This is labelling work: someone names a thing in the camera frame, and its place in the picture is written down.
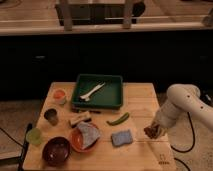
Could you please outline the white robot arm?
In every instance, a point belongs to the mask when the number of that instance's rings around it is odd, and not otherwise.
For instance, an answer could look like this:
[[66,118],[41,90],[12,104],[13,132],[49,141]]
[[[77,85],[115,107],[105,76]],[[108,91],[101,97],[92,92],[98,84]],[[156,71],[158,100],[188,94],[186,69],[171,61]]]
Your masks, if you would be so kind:
[[188,112],[213,131],[213,107],[201,99],[200,89],[192,84],[173,84],[168,87],[167,99],[157,110],[151,124],[144,128],[151,139],[164,136],[176,124],[182,113]]

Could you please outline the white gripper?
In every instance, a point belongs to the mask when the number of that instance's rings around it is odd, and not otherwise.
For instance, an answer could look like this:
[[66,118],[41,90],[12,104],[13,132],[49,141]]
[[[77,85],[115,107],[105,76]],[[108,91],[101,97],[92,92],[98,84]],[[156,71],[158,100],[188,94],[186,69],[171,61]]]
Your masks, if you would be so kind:
[[[153,120],[153,125],[158,125],[157,136],[161,137],[166,134],[166,129],[171,128],[173,125],[173,118],[170,116],[171,109],[165,106],[159,108],[156,112],[156,115]],[[147,126],[144,128],[144,132],[147,135],[153,134],[153,128],[151,126]]]

